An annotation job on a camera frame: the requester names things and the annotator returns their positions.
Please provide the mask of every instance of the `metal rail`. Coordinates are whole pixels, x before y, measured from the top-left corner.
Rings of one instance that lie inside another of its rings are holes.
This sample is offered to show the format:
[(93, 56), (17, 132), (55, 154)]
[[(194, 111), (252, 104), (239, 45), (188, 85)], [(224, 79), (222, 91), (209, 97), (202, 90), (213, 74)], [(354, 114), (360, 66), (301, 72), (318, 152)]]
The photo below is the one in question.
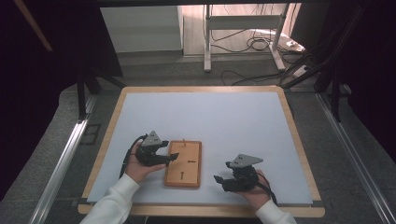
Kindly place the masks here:
[(363, 161), (361, 160), (358, 150), (349, 139), (342, 123), (337, 122), (335, 117), (332, 115), (332, 111), (330, 110), (331, 106), (328, 99), (326, 98), (325, 93), (318, 93), (317, 97), (338, 139), (340, 140), (344, 151), (346, 152), (346, 155), (348, 156), (353, 168), (355, 169), (355, 172), (361, 180), (364, 189), (370, 197), (375, 207), (375, 210), (381, 217), (383, 223), (395, 224), (396, 219), (395, 216), (392, 214), (387, 200), (385, 199), (384, 195), (381, 192), (381, 189), (375, 183)]
[(81, 136), (83, 135), (90, 119), (96, 99), (97, 96), (90, 96), (88, 99), (86, 105), (87, 116), (84, 120), (76, 124), (73, 132), (71, 133), (70, 138), (64, 148), (64, 152), (62, 153), (61, 158), (59, 159), (58, 164), (56, 165), (49, 182), (44, 189), (43, 194), (41, 195), (40, 201), (38, 201), (29, 223), (44, 223), (46, 220), (50, 208), (52, 207), (52, 203), (55, 200), (62, 182), (64, 181), (64, 176), (67, 172), (67, 169), (69, 168), (71, 160), (73, 159), (73, 155), (76, 151), (76, 148), (78, 147), (79, 140), (81, 139)]

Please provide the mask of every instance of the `white sleeve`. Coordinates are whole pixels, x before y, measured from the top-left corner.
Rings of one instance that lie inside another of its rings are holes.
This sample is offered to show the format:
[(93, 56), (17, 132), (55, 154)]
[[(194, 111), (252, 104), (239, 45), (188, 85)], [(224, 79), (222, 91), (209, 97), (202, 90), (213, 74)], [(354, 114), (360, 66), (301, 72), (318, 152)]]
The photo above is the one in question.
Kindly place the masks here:
[(282, 212), (272, 200), (265, 203), (256, 212), (256, 216), (265, 224), (296, 224), (290, 213)]
[(129, 216), (132, 197), (139, 187), (131, 177), (124, 174), (80, 223), (123, 223)]

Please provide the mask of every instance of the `wooden block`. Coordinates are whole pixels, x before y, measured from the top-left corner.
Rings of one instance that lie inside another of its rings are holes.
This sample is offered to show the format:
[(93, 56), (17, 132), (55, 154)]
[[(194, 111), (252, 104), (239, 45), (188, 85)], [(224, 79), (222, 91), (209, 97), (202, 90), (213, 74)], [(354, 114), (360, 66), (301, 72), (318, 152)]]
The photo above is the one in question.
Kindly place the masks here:
[(171, 141), (169, 154), (179, 153), (165, 171), (167, 187), (199, 188), (201, 185), (201, 150), (199, 141)]

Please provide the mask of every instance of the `hand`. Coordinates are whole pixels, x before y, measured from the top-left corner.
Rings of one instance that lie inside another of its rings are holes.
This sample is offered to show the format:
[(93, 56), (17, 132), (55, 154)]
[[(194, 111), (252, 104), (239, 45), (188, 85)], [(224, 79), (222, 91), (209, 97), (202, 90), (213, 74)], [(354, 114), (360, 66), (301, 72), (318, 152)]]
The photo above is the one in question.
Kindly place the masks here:
[(139, 148), (140, 143), (136, 143), (134, 148), (131, 150), (131, 155), (129, 156), (128, 164), (125, 168), (125, 174), (131, 177), (136, 183), (142, 182), (146, 176), (154, 171), (159, 171), (166, 167), (165, 164), (159, 164), (154, 166), (144, 166), (142, 165), (134, 155)]
[[(256, 170), (256, 172), (262, 176), (265, 176), (261, 170)], [(269, 186), (267, 181), (260, 175), (259, 175), (259, 182), (268, 188)], [(250, 191), (243, 191), (243, 192), (241, 191), (235, 193), (243, 196), (256, 211), (259, 210), (263, 205), (265, 205), (271, 199), (271, 196), (268, 195), (267, 192), (265, 192), (263, 189), (257, 186)]]

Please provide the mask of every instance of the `hand-mounted device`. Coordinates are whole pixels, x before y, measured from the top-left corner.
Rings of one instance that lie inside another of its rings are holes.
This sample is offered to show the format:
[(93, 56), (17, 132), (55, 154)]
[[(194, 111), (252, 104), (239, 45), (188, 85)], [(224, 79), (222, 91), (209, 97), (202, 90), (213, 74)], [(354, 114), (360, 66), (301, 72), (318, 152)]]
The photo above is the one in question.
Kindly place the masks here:
[(228, 168), (233, 170), (234, 179), (223, 179), (221, 176), (215, 175), (216, 182), (222, 185), (224, 191), (249, 191), (254, 187), (263, 189), (268, 195), (271, 196), (274, 203), (277, 204), (276, 196), (271, 191), (267, 179), (262, 175), (262, 178), (267, 182), (268, 188), (259, 181), (259, 175), (253, 164), (262, 162), (262, 159), (252, 157), (244, 154), (239, 154), (235, 160), (227, 161), (225, 164)]
[(122, 176), (125, 171), (125, 167), (128, 163), (129, 156), (131, 155), (132, 148), (134, 148), (134, 145), (136, 145), (139, 140), (143, 140), (143, 142), (140, 144), (134, 155), (142, 165), (153, 166), (158, 164), (166, 164), (166, 166), (168, 166), (170, 161), (177, 159), (178, 153), (174, 153), (169, 156), (161, 156), (156, 154), (160, 147), (167, 147), (169, 141), (161, 141), (160, 137), (154, 131), (152, 131), (150, 134), (142, 135), (134, 140), (134, 143), (126, 152), (120, 176)]

